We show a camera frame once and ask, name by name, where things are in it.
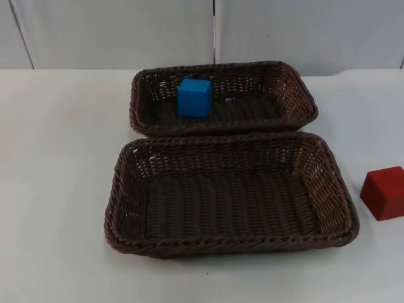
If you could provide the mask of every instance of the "red block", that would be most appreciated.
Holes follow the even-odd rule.
[[[378,221],[404,216],[404,170],[368,172],[360,197]]]

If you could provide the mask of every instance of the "blue cube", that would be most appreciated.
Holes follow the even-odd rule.
[[[206,118],[212,106],[212,82],[186,78],[177,90],[177,113],[181,117]]]

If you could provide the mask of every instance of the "wicker basket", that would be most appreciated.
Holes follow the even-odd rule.
[[[177,87],[185,77],[211,80],[207,119],[177,115]],[[299,74],[283,62],[158,68],[132,83],[131,126],[150,137],[296,130],[318,110]]]
[[[104,228],[122,253],[173,258],[338,247],[359,221],[326,143],[272,133],[126,145]]]

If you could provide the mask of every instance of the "white wall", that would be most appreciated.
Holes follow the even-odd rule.
[[[206,0],[13,0],[35,68],[213,62]]]
[[[0,0],[0,68],[31,68],[8,0]]]
[[[217,61],[283,60],[304,75],[399,68],[403,0],[217,0]]]

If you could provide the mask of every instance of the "white table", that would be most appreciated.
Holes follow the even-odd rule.
[[[403,302],[404,218],[359,198],[369,170],[404,164],[404,72],[304,78],[361,222],[339,249],[161,261],[104,239],[136,71],[0,71],[0,302]]]

